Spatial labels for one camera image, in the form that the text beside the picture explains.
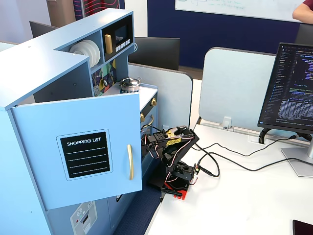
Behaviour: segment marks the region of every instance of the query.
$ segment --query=red base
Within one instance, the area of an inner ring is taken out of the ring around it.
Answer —
[[[165,184],[169,189],[171,189],[171,190],[174,191],[174,189],[173,189],[171,186],[169,186],[166,182],[165,182],[164,184]],[[177,191],[177,192],[181,193],[182,196],[174,195],[174,197],[177,198],[177,199],[185,200],[187,191],[186,191],[186,190],[179,190],[179,191]]]

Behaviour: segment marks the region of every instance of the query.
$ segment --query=white plate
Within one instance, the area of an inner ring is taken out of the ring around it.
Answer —
[[[77,54],[80,54],[80,52],[81,52],[84,55],[89,56],[89,64],[90,64],[90,67],[92,67],[92,63],[93,63],[92,57],[91,57],[92,53],[89,52],[89,49],[87,49],[86,47],[80,45],[80,43],[77,43],[77,44],[75,44],[74,46],[72,46],[70,48],[69,52],[73,53],[73,54],[76,54],[75,53],[76,51],[78,52]]]
[[[90,56],[92,58],[92,65],[90,65],[90,67],[92,68],[93,66],[95,66],[96,60],[97,60],[97,54],[96,54],[96,51],[93,49],[93,46],[86,42],[80,42],[78,44],[81,45],[86,50],[88,50],[88,52],[90,53]]]
[[[95,50],[96,55],[97,55],[97,59],[96,59],[96,65],[97,65],[97,64],[99,63],[100,57],[101,57],[99,47],[98,47],[97,44],[96,44],[94,41],[92,41],[92,40],[86,39],[86,40],[83,40],[82,42],[89,43],[89,44],[93,47],[93,49]]]

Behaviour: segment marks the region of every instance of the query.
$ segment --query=person's arm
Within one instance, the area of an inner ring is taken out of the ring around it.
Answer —
[[[292,17],[303,23],[313,24],[313,11],[306,4],[298,6],[294,10]]]

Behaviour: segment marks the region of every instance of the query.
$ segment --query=shopping list sign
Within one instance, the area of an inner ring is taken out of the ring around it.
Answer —
[[[108,137],[108,130],[57,137],[68,180],[111,172]]]

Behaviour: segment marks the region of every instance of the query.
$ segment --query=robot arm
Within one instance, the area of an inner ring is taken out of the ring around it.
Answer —
[[[143,135],[142,156],[155,151],[165,165],[167,177],[161,188],[163,192],[185,199],[196,165],[188,166],[181,159],[198,140],[198,136],[186,126],[156,132],[152,136]]]

